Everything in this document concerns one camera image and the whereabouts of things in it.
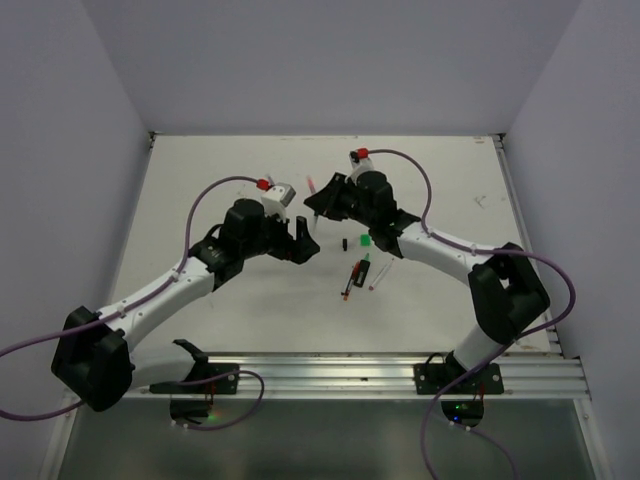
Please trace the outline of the green highlighter cap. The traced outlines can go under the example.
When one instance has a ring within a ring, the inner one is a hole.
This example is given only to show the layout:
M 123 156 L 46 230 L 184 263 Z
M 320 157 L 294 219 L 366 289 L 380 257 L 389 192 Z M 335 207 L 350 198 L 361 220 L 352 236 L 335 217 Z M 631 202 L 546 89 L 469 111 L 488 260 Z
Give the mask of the green highlighter cap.
M 372 240 L 369 234 L 362 234 L 360 236 L 360 245 L 362 247 L 369 247 L 371 244 L 372 244 Z

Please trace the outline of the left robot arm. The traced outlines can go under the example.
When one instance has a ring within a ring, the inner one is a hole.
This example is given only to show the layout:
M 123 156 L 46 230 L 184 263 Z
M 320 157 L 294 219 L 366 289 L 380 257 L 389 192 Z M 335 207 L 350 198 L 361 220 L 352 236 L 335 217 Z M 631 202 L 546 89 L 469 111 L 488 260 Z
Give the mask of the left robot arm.
M 140 356 L 136 347 L 181 309 L 236 277 L 247 260 L 269 255 L 301 265 L 319 250 L 304 217 L 297 217 L 296 231 L 290 233 L 287 221 L 267 215 L 260 202 L 238 200 L 224 221 L 188 245 L 185 257 L 162 277 L 97 312 L 85 307 L 71 312 L 52 373 L 96 412 L 140 386 L 197 392 L 217 372 L 193 343 L 178 339 L 166 351 Z

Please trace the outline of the green black highlighter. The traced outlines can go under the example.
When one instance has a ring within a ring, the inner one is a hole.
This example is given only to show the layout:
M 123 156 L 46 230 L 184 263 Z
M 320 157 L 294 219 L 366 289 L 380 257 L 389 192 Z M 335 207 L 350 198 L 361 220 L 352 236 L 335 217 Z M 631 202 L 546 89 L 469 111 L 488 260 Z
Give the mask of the green black highlighter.
M 354 277 L 353 286 L 357 288 L 362 288 L 365 284 L 365 280 L 367 278 L 369 269 L 371 266 L 370 255 L 366 254 L 359 262 L 356 270 L 356 274 Z

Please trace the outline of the pink white marker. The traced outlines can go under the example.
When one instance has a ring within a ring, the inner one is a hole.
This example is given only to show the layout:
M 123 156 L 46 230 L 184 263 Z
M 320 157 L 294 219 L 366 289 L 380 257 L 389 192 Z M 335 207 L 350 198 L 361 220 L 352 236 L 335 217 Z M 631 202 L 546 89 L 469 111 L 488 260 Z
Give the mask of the pink white marker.
M 385 276 L 388 274 L 389 270 L 391 269 L 394 263 L 395 263 L 395 259 L 392 258 L 384 265 L 384 267 L 379 271 L 379 273 L 375 276 L 375 278 L 369 285 L 368 287 L 369 291 L 373 292 L 376 290 L 376 288 L 378 287 L 380 282 L 385 278 Z

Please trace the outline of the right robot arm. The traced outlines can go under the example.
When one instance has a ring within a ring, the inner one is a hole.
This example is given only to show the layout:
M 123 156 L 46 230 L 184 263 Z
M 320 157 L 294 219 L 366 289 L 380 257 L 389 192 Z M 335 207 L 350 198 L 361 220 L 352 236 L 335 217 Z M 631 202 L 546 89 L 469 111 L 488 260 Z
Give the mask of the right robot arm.
M 454 391 L 476 386 L 480 363 L 515 341 L 550 306 L 546 289 L 518 245 L 507 243 L 480 254 L 469 242 L 425 230 L 418 216 L 397 206 L 381 172 L 366 172 L 355 180 L 337 173 L 304 204 L 326 219 L 360 223 L 380 250 L 425 264 L 469 288 L 476 325 L 444 360 L 442 376 Z

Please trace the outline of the orange clear pen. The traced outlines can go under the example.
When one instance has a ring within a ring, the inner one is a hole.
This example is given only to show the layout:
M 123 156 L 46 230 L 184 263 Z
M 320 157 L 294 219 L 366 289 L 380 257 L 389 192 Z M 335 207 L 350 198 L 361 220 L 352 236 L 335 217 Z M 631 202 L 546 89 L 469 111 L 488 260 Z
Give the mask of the orange clear pen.
M 347 280 L 347 283 L 345 285 L 344 291 L 342 292 L 342 298 L 344 301 L 347 301 L 351 292 L 351 289 L 353 288 L 353 284 L 355 282 L 355 279 L 357 277 L 358 274 L 358 270 L 359 270 L 359 264 L 360 262 L 357 261 L 350 272 L 349 278 Z

